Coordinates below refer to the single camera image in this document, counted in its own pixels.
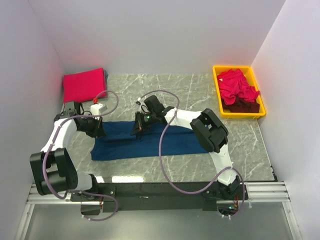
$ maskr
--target yellow bin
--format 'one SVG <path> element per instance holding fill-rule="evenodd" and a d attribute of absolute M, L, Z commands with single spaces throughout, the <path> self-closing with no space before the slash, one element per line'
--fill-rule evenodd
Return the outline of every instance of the yellow bin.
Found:
<path fill-rule="evenodd" d="M 264 104 L 262 102 L 261 96 L 259 95 L 256 98 L 256 102 L 260 104 L 260 109 L 259 113 L 244 113 L 244 112 L 230 112 L 229 110 L 223 109 L 222 103 L 221 103 L 221 96 L 220 96 L 220 91 L 219 91 L 219 86 L 218 86 L 218 79 L 217 75 L 219 75 L 222 72 L 226 72 L 229 69 L 240 69 L 241 72 L 243 72 L 244 76 L 246 77 L 246 80 L 249 85 L 254 86 L 255 90 L 258 91 L 258 86 L 256 83 L 256 79 L 254 76 L 254 73 L 249 66 L 221 66 L 221 65 L 215 65 L 213 66 L 213 79 L 215 82 L 215 87 L 216 87 L 216 94 L 218 96 L 218 101 L 219 101 L 219 110 L 220 110 L 220 115 L 222 118 L 231 118 L 231 119 L 244 119 L 244 118 L 251 118 L 251 119 L 258 119 L 264 115 L 266 115 L 266 110 L 264 107 Z"/>

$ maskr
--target table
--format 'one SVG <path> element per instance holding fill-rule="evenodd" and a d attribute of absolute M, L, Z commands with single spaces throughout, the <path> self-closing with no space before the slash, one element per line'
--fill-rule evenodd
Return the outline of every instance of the table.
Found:
<path fill-rule="evenodd" d="M 152 90 L 169 90 L 180 98 L 180 109 L 202 111 L 212 109 L 218 116 L 219 105 L 216 87 L 211 74 L 110 74 L 107 88 L 119 96 L 118 108 L 103 121 L 134 121 L 138 110 L 138 97 Z M 156 93 L 164 106 L 175 106 L 176 100 L 169 94 Z M 116 103 L 110 93 L 103 101 L 108 109 Z M 85 102 L 85 110 L 92 102 Z M 228 146 L 233 166 L 245 181 L 273 181 L 271 167 L 264 141 L 256 119 L 227 119 L 221 121 L 229 131 Z M 94 174 L 99 181 L 120 182 L 166 182 L 159 166 L 159 158 L 139 157 L 112 161 L 91 160 L 95 139 L 77 132 L 71 140 L 69 155 L 78 172 Z M 174 182 L 211 181 L 216 169 L 209 154 L 164 156 L 167 175 Z"/>

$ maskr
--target marble tabletop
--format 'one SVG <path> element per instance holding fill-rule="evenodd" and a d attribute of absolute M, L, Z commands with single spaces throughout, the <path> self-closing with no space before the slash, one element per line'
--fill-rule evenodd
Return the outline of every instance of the marble tabletop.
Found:
<path fill-rule="evenodd" d="M 202 111 L 212 109 L 219 117 L 216 87 L 211 74 L 110 74 L 107 88 L 119 96 L 118 108 L 103 121 L 133 121 L 138 110 L 138 97 L 152 90 L 169 90 L 180 98 L 180 109 Z M 164 106 L 175 106 L 176 100 L 169 94 L 156 93 Z M 103 101 L 108 109 L 116 103 L 110 93 Z M 90 109 L 92 102 L 83 106 Z M 256 119 L 220 118 L 229 131 L 228 146 L 233 166 L 246 181 L 273 181 L 271 164 Z M 159 158 L 138 157 L 111 161 L 93 161 L 91 150 L 95 139 L 77 132 L 68 148 L 78 172 L 94 174 L 108 183 L 165 182 L 159 166 Z M 163 157 L 168 176 L 174 182 L 210 181 L 216 169 L 209 154 L 172 155 Z"/>

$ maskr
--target wall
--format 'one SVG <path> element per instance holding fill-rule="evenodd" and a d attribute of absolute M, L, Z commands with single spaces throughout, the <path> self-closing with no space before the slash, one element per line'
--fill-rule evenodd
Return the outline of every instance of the wall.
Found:
<path fill-rule="evenodd" d="M 252 67 L 267 115 L 262 135 L 304 239 L 319 239 L 320 0 L 286 0 Z"/>
<path fill-rule="evenodd" d="M 67 72 L 251 65 L 285 0 L 29 0 Z"/>
<path fill-rule="evenodd" d="M 62 63 L 26 0 L 0 3 L 0 239 L 16 234 L 33 181 L 32 153 L 61 109 Z"/>

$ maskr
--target purple hose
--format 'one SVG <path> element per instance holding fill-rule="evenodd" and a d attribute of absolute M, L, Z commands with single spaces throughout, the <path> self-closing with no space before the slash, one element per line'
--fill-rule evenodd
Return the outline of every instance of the purple hose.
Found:
<path fill-rule="evenodd" d="M 119 104 L 119 97 L 118 97 L 118 95 L 117 95 L 114 91 L 105 90 L 105 91 L 100 92 L 96 97 L 98 98 L 98 97 L 99 97 L 101 94 L 103 94 L 103 93 L 112 93 L 112 94 L 114 94 L 114 96 L 115 96 L 115 98 L 116 98 L 116 104 L 115 104 L 115 106 L 114 106 L 110 111 L 108 111 L 108 112 L 106 112 L 106 113 L 104 113 L 104 114 L 100 114 L 100 115 L 86 115 L 85 118 L 103 117 L 103 116 L 105 116 L 105 115 L 108 115 L 108 114 L 112 113 L 114 110 L 116 110 L 116 108 L 118 107 L 118 104 Z M 49 146 L 48 150 L 46 151 L 46 153 L 45 153 L 45 155 L 44 155 L 44 158 L 43 158 L 42 172 L 43 172 L 44 181 L 45 181 L 48 189 L 50 190 L 50 192 L 51 192 L 54 196 L 56 196 L 58 199 L 61 199 L 61 200 L 65 199 L 65 198 L 67 197 L 68 191 L 66 191 L 63 196 L 60 196 L 60 195 L 54 190 L 54 188 L 52 187 L 51 183 L 49 182 L 48 173 L 47 173 L 47 168 L 46 168 L 48 155 L 49 155 L 50 151 L 52 150 L 52 148 L 53 148 L 53 146 L 54 146 L 54 144 L 55 144 L 55 141 L 56 141 L 56 139 L 57 139 L 57 137 L 58 137 L 59 131 L 60 131 L 60 129 L 62 128 L 62 126 L 63 126 L 67 121 L 69 121 L 69 120 L 71 120 L 71 119 L 78 119 L 78 118 L 83 118 L 83 117 L 84 117 L 83 115 L 70 116 L 70 117 L 66 118 L 63 122 L 61 122 L 61 125 L 58 126 L 58 128 L 56 129 L 56 131 L 55 131 L 55 133 L 54 133 L 54 136 L 53 136 L 53 138 L 52 138 L 52 143 L 50 144 L 50 146 Z M 83 192 L 84 194 L 88 194 L 88 195 L 92 195 L 92 196 L 106 197 L 106 198 L 112 199 L 112 200 L 115 202 L 115 210 L 114 210 L 114 212 L 113 212 L 110 216 L 108 216 L 108 217 L 106 217 L 106 218 L 103 218 L 103 220 L 112 217 L 112 216 L 117 212 L 117 210 L 118 210 L 118 201 L 117 201 L 114 197 L 108 196 L 108 195 L 102 195 L 102 194 L 98 194 L 98 195 L 97 195 L 97 194 L 95 194 L 95 193 L 88 193 L 88 192 L 84 192 L 84 191 L 82 191 L 82 192 Z M 102 221 L 102 220 L 101 220 L 101 219 L 96 219 L 96 220 L 91 219 L 91 221 Z"/>
<path fill-rule="evenodd" d="M 164 168 L 164 164 L 163 164 L 163 161 L 162 161 L 162 141 L 164 139 L 164 136 L 165 136 L 165 133 L 168 129 L 168 127 L 170 126 L 170 124 L 173 122 L 173 120 L 176 118 L 177 116 L 177 111 L 178 111 L 178 107 L 180 105 L 180 100 L 178 98 L 177 95 L 175 95 L 174 93 L 170 92 L 170 91 L 167 91 L 167 90 L 153 90 L 153 91 L 150 91 L 150 92 L 147 92 L 145 93 L 144 95 L 142 95 L 140 98 L 142 99 L 143 97 L 145 97 L 146 95 L 148 94 L 151 94 L 151 93 L 156 93 L 156 92 L 164 92 L 164 93 L 168 93 L 168 94 L 171 94 L 172 96 L 174 96 L 176 99 L 177 99 L 177 105 L 176 105 L 176 109 L 175 109 L 175 112 L 174 112 L 174 116 L 173 118 L 167 123 L 167 125 L 165 126 L 165 128 L 163 129 L 162 133 L 161 133 L 161 136 L 160 136 L 160 140 L 159 140 L 159 162 L 160 162 L 160 167 L 161 167 L 161 170 L 162 170 L 162 173 L 165 177 L 165 179 L 167 180 L 167 182 L 171 185 L 171 187 L 173 187 L 175 190 L 177 190 L 178 192 L 180 193 L 183 193 L 183 194 L 188 194 L 188 195 L 195 195 L 195 194 L 200 194 L 202 192 L 204 192 L 205 190 L 207 190 L 216 180 L 217 178 L 220 176 L 220 174 L 222 174 L 224 171 L 228 170 L 228 169 L 232 169 L 234 170 L 240 177 L 241 179 L 241 182 L 242 182 L 242 191 L 243 191 L 243 194 L 242 194 L 242 201 L 241 201 L 241 205 L 239 206 L 239 209 L 238 211 L 233 214 L 231 217 L 234 217 L 238 214 L 238 212 L 242 209 L 243 207 L 243 204 L 245 202 L 245 192 L 246 192 L 246 189 L 245 189 L 245 182 L 244 182 L 244 179 L 243 177 L 241 176 L 240 172 L 231 167 L 231 166 L 227 166 L 225 167 L 224 169 L 222 169 L 220 172 L 217 173 L 217 175 L 211 180 L 211 182 L 208 183 L 207 186 L 205 186 L 204 188 L 198 190 L 198 191 L 185 191 L 185 190 L 182 190 L 180 188 L 178 188 L 177 186 L 175 186 L 173 184 L 173 182 L 170 180 L 170 178 L 168 177 L 168 175 L 166 174 L 166 171 L 165 171 L 165 168 Z"/>

